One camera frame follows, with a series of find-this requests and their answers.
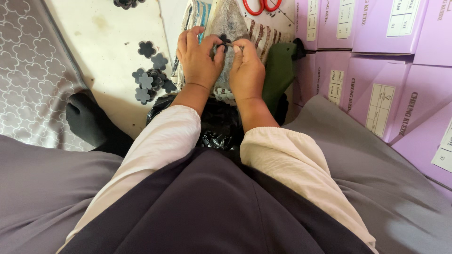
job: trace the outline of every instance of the green fabric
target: green fabric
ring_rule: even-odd
[[[279,98],[295,78],[292,55],[296,53],[297,45],[294,43],[274,44],[268,52],[262,99],[273,116],[276,113]]]

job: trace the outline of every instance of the person's left hand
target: person's left hand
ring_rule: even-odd
[[[215,35],[206,36],[201,44],[198,43],[198,34],[204,32],[204,27],[196,26],[183,31],[179,35],[176,55],[182,63],[185,83],[196,84],[209,91],[217,81],[224,66],[224,46],[217,49],[215,57],[210,57],[214,44],[223,41]]]

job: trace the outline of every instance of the black plastic bag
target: black plastic bag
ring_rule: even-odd
[[[173,94],[158,98],[146,117],[146,125],[168,108],[175,98],[176,95]],[[238,130],[237,107],[209,98],[201,116],[201,135],[196,146],[230,150],[233,146],[233,137]]]

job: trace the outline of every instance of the hand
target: hand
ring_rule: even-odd
[[[223,41],[215,35],[206,36],[201,44],[198,35],[204,32],[204,27],[196,26],[179,35],[176,55],[182,63],[185,83],[200,85],[209,90],[213,87],[224,66],[224,46],[217,49],[215,57],[210,57],[214,44]]]
[[[262,99],[265,67],[257,56],[256,48],[247,39],[234,45],[234,62],[229,73],[229,86],[237,103],[246,99]]]

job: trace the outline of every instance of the size label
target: size label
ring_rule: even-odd
[[[393,0],[386,37],[400,37],[413,32],[420,0]]]
[[[385,132],[395,90],[393,86],[373,84],[366,128],[380,137]]]
[[[339,20],[336,37],[338,39],[347,39],[352,30],[353,12],[355,10],[355,0],[339,1]]]
[[[452,120],[449,122],[432,164],[452,172]]]
[[[308,29],[306,31],[306,40],[315,41],[317,33],[317,8],[319,8],[319,0],[308,0]]]
[[[342,82],[344,80],[344,72],[331,70],[330,89],[328,90],[328,100],[336,106],[340,103],[340,95],[342,92]]]

